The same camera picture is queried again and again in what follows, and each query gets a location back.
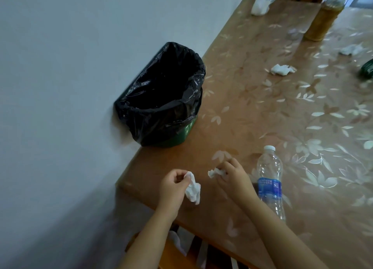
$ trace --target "hand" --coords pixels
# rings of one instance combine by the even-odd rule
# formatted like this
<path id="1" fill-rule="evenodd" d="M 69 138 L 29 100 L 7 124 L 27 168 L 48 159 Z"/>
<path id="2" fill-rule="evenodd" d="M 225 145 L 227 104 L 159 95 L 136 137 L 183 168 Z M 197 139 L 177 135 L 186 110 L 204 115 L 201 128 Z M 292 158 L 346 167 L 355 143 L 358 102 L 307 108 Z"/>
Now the hand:
<path id="1" fill-rule="evenodd" d="M 224 169 L 228 174 L 225 178 L 216 177 L 219 186 L 239 207 L 259 200 L 249 175 L 235 158 L 221 163 L 217 168 Z"/>
<path id="2" fill-rule="evenodd" d="M 157 210 L 169 215 L 172 220 L 176 219 L 185 190 L 191 183 L 190 176 L 184 178 L 186 173 L 185 170 L 174 169 L 161 182 Z"/>

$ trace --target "brown bottle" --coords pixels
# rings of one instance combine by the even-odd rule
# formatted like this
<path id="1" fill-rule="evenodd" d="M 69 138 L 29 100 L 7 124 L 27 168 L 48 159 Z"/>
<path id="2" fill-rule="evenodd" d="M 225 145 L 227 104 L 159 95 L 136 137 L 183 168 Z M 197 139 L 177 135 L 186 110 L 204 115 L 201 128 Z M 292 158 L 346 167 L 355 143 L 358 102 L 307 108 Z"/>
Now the brown bottle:
<path id="1" fill-rule="evenodd" d="M 304 38 L 310 41 L 322 41 L 344 7 L 345 0 L 326 0 L 322 3 Z"/>

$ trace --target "white bottle cap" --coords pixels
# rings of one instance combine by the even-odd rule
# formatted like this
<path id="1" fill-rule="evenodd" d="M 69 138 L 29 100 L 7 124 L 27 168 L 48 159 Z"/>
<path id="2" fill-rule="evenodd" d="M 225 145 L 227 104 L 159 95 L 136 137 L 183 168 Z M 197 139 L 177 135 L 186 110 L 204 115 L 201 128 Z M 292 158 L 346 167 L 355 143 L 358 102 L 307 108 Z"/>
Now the white bottle cap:
<path id="1" fill-rule="evenodd" d="M 268 149 L 276 151 L 276 148 L 274 146 L 272 146 L 272 145 L 266 145 L 266 146 L 264 146 L 264 150 L 268 150 Z"/>

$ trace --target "tabletop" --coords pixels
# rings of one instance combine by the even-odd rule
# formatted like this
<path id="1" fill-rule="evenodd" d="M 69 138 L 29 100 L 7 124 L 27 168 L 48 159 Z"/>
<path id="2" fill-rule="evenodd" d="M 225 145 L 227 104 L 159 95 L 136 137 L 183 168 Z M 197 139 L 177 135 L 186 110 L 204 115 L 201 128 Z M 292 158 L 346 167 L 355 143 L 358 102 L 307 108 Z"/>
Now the tabletop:
<path id="1" fill-rule="evenodd" d="M 267 144 L 284 166 L 287 225 L 330 268 L 373 268 L 373 95 L 357 77 L 372 59 L 373 11 L 346 8 L 321 42 L 302 40 L 320 5 L 276 1 L 261 17 L 243 0 L 203 57 L 198 120 L 173 148 L 141 148 L 120 187 L 155 208 L 173 168 L 192 171 L 201 203 L 184 202 L 177 223 L 232 257 L 274 265 L 255 227 L 207 171 L 234 156 L 252 181 Z M 356 56 L 340 48 L 362 42 Z M 276 64 L 297 69 L 285 77 Z"/>

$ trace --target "trash can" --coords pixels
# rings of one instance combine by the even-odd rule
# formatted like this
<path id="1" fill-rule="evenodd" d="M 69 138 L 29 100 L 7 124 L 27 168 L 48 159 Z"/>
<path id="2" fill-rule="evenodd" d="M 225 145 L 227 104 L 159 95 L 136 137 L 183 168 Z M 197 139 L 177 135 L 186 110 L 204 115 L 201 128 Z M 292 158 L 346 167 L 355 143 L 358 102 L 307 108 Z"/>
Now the trash can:
<path id="1" fill-rule="evenodd" d="M 119 120 L 142 146 L 181 144 L 197 119 L 205 75 L 197 53 L 166 43 L 114 102 Z"/>

